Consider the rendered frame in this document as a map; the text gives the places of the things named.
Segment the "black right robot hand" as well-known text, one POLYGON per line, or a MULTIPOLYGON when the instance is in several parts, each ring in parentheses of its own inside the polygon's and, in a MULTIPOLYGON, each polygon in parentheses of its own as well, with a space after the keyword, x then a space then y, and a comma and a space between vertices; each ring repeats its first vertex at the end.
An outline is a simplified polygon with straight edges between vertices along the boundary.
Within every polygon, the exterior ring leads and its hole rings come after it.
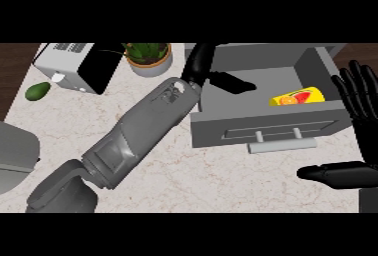
POLYGON ((299 169, 297 176, 334 189, 378 187, 378 76, 356 60, 349 69, 331 77, 352 118, 364 161, 313 165, 299 169))

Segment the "grey rounded appliance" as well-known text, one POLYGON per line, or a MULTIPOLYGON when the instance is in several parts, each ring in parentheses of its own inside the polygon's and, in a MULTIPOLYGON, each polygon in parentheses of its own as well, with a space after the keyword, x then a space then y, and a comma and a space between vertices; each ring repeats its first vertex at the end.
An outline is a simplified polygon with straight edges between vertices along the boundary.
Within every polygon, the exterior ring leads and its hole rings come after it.
POLYGON ((0 121, 0 194, 9 192, 25 180, 39 159, 37 136, 0 121))

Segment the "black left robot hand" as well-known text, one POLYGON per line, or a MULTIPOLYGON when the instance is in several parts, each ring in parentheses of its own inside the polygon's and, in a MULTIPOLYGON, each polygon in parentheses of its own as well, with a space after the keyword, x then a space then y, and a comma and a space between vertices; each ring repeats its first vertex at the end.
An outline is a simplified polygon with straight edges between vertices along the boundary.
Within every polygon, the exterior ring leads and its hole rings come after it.
POLYGON ((197 43, 186 59, 182 79, 204 86, 206 80, 210 84, 232 94, 241 94, 257 89, 257 85, 241 80, 226 72, 212 70, 213 58, 219 43, 197 43))

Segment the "green avocado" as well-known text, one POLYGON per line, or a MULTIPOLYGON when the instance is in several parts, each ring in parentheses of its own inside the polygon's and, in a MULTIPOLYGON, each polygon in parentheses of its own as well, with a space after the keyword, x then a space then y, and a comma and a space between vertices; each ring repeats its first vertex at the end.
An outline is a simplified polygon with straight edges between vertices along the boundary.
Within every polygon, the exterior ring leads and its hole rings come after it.
POLYGON ((42 82, 39 84, 34 84, 25 91, 25 98, 28 101, 37 101, 40 100, 48 92, 51 90, 51 83, 42 82))

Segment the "potted green plant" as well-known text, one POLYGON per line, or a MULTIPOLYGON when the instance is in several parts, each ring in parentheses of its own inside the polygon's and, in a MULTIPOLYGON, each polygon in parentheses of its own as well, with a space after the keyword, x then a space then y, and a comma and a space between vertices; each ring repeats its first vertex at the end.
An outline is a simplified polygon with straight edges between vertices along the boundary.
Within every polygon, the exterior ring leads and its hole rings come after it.
POLYGON ((173 63, 170 43, 123 43, 121 46, 124 50, 113 50, 113 53, 126 57, 139 76, 154 78, 167 72, 173 63))

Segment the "white and black microwave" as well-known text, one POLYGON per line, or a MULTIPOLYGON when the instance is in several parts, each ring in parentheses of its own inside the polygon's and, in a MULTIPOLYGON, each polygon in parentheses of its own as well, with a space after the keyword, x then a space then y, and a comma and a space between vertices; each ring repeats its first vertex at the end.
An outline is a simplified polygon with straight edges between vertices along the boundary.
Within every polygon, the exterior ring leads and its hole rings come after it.
POLYGON ((33 65, 61 88, 101 95, 123 52, 120 43, 48 43, 33 65))

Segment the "grey open drawer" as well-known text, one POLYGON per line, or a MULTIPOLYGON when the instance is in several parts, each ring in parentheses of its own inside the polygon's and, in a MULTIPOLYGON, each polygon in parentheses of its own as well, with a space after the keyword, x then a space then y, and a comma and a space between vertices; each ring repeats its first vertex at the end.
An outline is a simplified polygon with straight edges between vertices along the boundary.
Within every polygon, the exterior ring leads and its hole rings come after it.
POLYGON ((243 110, 247 104, 269 105, 274 97, 310 86, 321 90, 325 101, 341 100, 331 77, 338 74, 333 57, 343 48, 341 43, 229 43, 219 46, 213 70, 254 83, 257 89, 232 94, 206 84, 197 112, 243 110))

